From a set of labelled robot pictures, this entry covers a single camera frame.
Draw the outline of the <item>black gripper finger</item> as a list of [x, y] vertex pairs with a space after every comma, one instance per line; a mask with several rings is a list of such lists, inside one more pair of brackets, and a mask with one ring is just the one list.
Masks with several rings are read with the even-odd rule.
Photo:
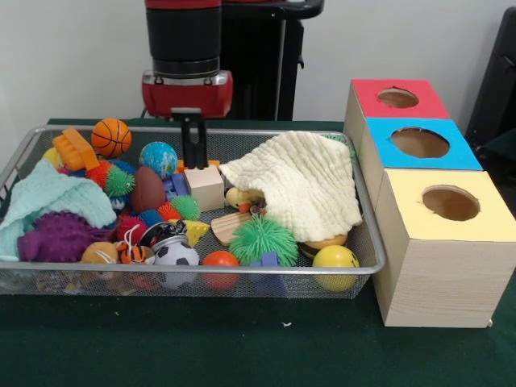
[[198, 115], [198, 142], [196, 145], [196, 165], [197, 169], [204, 169], [208, 166], [207, 147], [206, 147], [206, 120], [202, 114]]
[[184, 166], [187, 169], [194, 168], [194, 144], [190, 138], [190, 118], [185, 116], [181, 120], [181, 143], [183, 149]]

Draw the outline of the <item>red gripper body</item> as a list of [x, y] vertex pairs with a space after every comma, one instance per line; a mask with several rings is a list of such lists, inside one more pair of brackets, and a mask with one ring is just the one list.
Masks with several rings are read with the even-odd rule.
[[231, 109], [233, 80], [222, 85], [166, 85], [142, 82], [144, 105], [151, 116], [170, 117], [172, 108], [196, 108], [207, 119], [223, 119]]

